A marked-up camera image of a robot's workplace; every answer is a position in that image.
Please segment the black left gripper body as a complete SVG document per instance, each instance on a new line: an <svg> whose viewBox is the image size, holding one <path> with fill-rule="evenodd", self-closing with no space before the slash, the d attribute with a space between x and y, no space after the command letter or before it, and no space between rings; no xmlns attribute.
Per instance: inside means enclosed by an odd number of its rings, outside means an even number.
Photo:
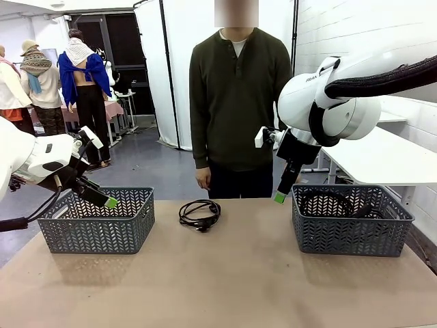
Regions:
<svg viewBox="0 0 437 328"><path fill-rule="evenodd" d="M72 190L81 198L94 197L99 195L98 186L88 180L85 176L78 176L76 170L58 170L40 182L40 186L50 191Z"/></svg>

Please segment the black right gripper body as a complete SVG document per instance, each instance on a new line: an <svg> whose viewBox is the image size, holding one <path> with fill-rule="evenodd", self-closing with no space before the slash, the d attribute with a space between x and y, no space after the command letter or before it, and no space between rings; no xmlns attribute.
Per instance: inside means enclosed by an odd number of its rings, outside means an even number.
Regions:
<svg viewBox="0 0 437 328"><path fill-rule="evenodd" d="M292 134L290 129L287 129L279 143L277 156L288 163L311 165L320 150L320 146L307 144L299 140Z"/></svg>

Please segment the person's right hand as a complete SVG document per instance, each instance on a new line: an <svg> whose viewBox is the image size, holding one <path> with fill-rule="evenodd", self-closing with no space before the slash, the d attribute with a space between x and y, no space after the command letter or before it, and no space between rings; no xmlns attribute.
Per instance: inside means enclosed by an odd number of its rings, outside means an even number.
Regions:
<svg viewBox="0 0 437 328"><path fill-rule="evenodd" d="M198 186L206 191L210 190L211 171L209 167L195 170L195 179Z"/></svg>

